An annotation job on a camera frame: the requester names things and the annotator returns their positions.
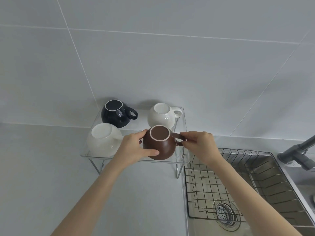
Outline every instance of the person's left hand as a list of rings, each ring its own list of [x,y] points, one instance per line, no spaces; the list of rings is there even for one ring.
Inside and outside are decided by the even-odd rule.
[[[143,149],[140,147],[140,139],[144,137],[148,130],[145,129],[141,132],[129,134],[124,136],[116,154],[112,161],[115,161],[121,167],[126,168],[129,165],[136,163],[142,157],[156,156],[159,154],[158,150]]]

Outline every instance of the kitchen sink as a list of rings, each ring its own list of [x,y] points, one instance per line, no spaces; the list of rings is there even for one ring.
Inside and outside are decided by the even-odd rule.
[[[271,153],[219,149],[242,178],[303,235],[315,235],[315,173],[301,167],[283,167]],[[226,231],[246,222],[217,175],[193,157],[185,167],[188,216],[216,221]]]

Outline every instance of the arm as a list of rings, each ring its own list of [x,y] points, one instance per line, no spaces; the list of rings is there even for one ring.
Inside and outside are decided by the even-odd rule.
[[[63,219],[51,236],[91,235],[112,187],[120,173],[145,156],[156,156],[157,150],[142,149],[139,140],[147,130],[125,136],[113,159]]]
[[[192,131],[180,134],[188,139],[183,145],[218,175],[255,235],[301,236],[223,159],[212,134]]]

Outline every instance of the faucet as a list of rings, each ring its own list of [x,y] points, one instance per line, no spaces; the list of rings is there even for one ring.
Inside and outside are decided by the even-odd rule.
[[[315,145],[315,135],[307,139],[301,144],[291,146],[288,150],[278,154],[278,158],[285,164],[291,164],[295,160],[302,166],[304,170],[311,170],[315,167],[315,162],[309,159],[305,153],[307,150]]]

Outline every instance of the sink drain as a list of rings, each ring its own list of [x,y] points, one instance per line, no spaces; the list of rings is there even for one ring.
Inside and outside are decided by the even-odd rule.
[[[214,217],[217,219],[217,223],[227,231],[236,231],[240,227],[241,223],[239,211],[236,206],[225,199],[216,200],[213,204],[215,212]]]

